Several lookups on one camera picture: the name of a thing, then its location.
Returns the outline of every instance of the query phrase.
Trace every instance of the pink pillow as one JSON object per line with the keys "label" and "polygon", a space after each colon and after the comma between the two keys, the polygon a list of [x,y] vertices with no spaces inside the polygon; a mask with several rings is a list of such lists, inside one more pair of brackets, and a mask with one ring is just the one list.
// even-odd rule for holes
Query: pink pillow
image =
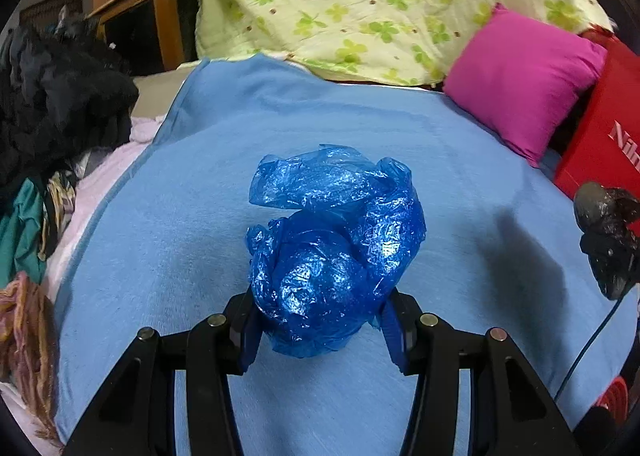
{"label": "pink pillow", "polygon": [[444,81],[444,93],[534,167],[581,92],[596,82],[600,45],[497,4]]}

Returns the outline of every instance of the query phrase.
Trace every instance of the pile of clothes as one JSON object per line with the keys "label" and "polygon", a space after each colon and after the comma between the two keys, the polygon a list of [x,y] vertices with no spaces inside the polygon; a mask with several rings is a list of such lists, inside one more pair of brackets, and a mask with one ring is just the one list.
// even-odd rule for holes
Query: pile of clothes
{"label": "pile of clothes", "polygon": [[55,349],[39,283],[71,220],[76,183],[129,141],[138,99],[127,64],[95,30],[62,13],[52,34],[18,27],[0,48],[0,380],[48,438]]}

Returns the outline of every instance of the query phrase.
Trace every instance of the pink blanket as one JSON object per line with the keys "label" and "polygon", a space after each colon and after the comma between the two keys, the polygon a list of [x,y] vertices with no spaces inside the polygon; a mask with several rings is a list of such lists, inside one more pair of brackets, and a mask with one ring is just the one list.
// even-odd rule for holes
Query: pink blanket
{"label": "pink blanket", "polygon": [[66,266],[82,237],[95,208],[114,183],[136,160],[153,140],[164,121],[164,115],[156,119],[131,118],[130,142],[116,149],[91,175],[83,178],[76,187],[76,210],[60,243],[47,259],[42,287],[52,303],[55,302]]}

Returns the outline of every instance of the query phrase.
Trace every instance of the light blue blanket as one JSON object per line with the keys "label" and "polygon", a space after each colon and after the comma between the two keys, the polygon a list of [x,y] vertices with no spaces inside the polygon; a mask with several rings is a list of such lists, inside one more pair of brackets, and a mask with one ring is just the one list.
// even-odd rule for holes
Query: light blue blanket
{"label": "light blue blanket", "polygon": [[[63,440],[140,327],[190,329],[244,292],[247,227],[290,213],[248,203],[258,162],[320,143],[412,169],[428,235],[399,290],[455,328],[505,328],[556,391],[611,306],[580,252],[571,202],[441,94],[339,86],[255,56],[205,61],[190,75],[88,227],[56,302]],[[619,372],[636,299],[627,296],[564,392],[570,426]],[[340,352],[312,359],[274,353],[263,338],[248,373],[230,377],[247,456],[397,454],[414,388],[369,325]],[[468,394],[463,379],[459,455]],[[178,388],[181,455],[185,409]]]}

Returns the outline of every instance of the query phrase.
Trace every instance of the red nikon box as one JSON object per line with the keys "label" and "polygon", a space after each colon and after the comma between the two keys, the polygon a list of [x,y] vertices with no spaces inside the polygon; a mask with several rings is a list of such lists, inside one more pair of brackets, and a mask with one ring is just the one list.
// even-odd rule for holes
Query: red nikon box
{"label": "red nikon box", "polygon": [[554,183],[569,198],[587,181],[640,198],[640,58],[615,41]]}

